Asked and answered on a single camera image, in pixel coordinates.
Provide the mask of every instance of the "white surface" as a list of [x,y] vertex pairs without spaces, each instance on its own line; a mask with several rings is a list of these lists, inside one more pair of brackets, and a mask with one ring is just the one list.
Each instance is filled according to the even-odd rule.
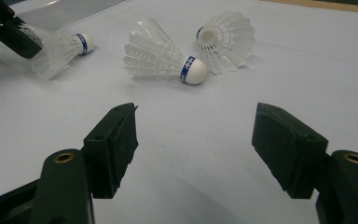
[[[238,72],[190,86],[125,71],[123,46],[142,17],[192,54],[212,15],[239,9],[256,43]],[[53,82],[0,44],[0,194],[37,179],[51,153],[81,148],[110,108],[134,102],[140,146],[115,198],[94,200],[96,223],[318,223],[317,192],[291,200],[255,153],[255,108],[289,111],[330,141],[329,153],[358,151],[358,13],[128,0],[65,30],[90,34],[95,48]]]

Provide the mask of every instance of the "shuttlecock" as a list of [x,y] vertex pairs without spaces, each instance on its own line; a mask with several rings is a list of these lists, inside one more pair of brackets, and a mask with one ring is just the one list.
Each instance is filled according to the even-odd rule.
[[252,54],[255,28],[240,12],[213,16],[197,32],[200,59],[215,74],[237,71]]
[[136,76],[173,76],[189,84],[201,83],[207,75],[205,64],[185,55],[152,18],[137,23],[123,58]]
[[56,77],[75,58],[92,51],[94,43],[84,34],[64,34],[23,24],[20,30],[42,49],[30,60],[32,71],[46,79]]

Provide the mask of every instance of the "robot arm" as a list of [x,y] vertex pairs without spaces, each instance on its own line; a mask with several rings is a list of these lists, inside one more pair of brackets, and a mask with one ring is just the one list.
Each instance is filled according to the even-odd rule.
[[31,59],[41,48],[19,30],[25,22],[14,16],[15,12],[0,0],[0,41],[21,57]]

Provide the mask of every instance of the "black mount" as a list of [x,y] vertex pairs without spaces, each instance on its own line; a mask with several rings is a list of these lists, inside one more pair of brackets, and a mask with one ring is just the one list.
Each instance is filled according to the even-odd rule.
[[94,223],[92,199],[111,199],[138,147],[134,104],[113,108],[81,150],[46,158],[40,179],[0,196],[0,224]]
[[15,12],[0,0],[0,41],[21,57],[31,59],[42,48],[19,30],[25,22],[14,16]]
[[358,153],[325,153],[328,141],[283,109],[259,103],[252,145],[292,199],[319,191],[320,223],[358,223]]

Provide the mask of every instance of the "blue band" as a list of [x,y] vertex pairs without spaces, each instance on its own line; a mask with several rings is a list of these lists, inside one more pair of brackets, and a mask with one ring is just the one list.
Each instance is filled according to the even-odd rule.
[[87,41],[86,39],[83,37],[83,35],[81,34],[77,34],[77,36],[79,37],[80,41],[81,41],[81,44],[83,45],[83,52],[80,54],[80,55],[84,55],[87,53]]
[[199,35],[200,35],[202,28],[203,28],[203,26],[201,26],[201,28],[199,28],[199,30],[197,31],[197,39],[196,40],[199,40]]
[[180,79],[182,81],[186,81],[186,77],[187,77],[187,73],[188,73],[188,70],[190,69],[191,67],[191,64],[196,60],[195,57],[193,56],[190,56],[187,58],[186,62],[185,62],[185,65],[183,66],[183,69],[182,69],[182,73],[180,74]]

